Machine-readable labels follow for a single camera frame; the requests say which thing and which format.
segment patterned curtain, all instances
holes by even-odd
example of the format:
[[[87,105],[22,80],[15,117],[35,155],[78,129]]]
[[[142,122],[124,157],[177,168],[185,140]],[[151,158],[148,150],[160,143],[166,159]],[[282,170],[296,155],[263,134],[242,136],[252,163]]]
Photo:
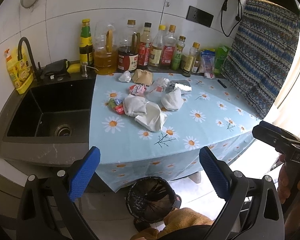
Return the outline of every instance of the patterned curtain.
[[[223,75],[264,118],[291,68],[300,15],[264,1],[247,0]]]

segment black faucet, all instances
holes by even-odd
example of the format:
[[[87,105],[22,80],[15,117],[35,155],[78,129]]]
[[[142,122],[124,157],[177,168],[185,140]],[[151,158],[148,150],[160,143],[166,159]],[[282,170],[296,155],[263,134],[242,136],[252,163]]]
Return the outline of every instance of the black faucet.
[[[41,66],[40,66],[40,62],[38,62],[38,67],[39,69],[37,69],[35,63],[34,63],[34,59],[33,59],[33,55],[32,55],[32,51],[31,51],[31,47],[30,47],[30,43],[28,41],[28,39],[26,37],[22,37],[19,41],[18,44],[18,61],[22,60],[22,43],[25,42],[27,49],[28,49],[28,53],[29,53],[29,57],[30,57],[30,61],[32,64],[32,68],[33,68],[33,72],[34,72],[34,76],[35,79],[37,80],[37,82],[41,82],[41,74],[42,74],[42,70],[41,70]]]

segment screw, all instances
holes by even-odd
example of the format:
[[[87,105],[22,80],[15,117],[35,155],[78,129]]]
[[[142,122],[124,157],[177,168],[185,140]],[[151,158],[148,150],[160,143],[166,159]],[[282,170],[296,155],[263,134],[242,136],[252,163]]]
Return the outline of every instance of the screw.
[[[66,174],[66,172],[64,170],[60,170],[57,172],[58,177],[63,177],[65,174]]]
[[[34,175],[30,175],[29,177],[28,177],[28,180],[29,181],[33,181],[35,179],[35,176]]]
[[[233,173],[237,178],[241,178],[243,176],[242,172],[241,171],[235,171]]]
[[[266,175],[265,180],[270,182],[272,180],[272,178],[269,175]]]

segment black sink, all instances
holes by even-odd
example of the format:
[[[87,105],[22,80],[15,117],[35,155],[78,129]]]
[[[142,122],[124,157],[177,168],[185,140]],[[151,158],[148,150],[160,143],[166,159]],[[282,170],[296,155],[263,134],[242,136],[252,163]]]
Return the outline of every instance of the black sink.
[[[86,79],[31,88],[13,117],[7,137],[88,141],[94,83],[95,79]]]

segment black trash bag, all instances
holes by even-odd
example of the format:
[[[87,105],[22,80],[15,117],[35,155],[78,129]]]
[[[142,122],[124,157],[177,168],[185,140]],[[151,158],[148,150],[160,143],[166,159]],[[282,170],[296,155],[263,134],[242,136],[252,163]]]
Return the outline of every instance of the black trash bag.
[[[176,193],[160,177],[138,179],[126,198],[129,213],[150,224],[162,221],[174,209],[175,202]]]

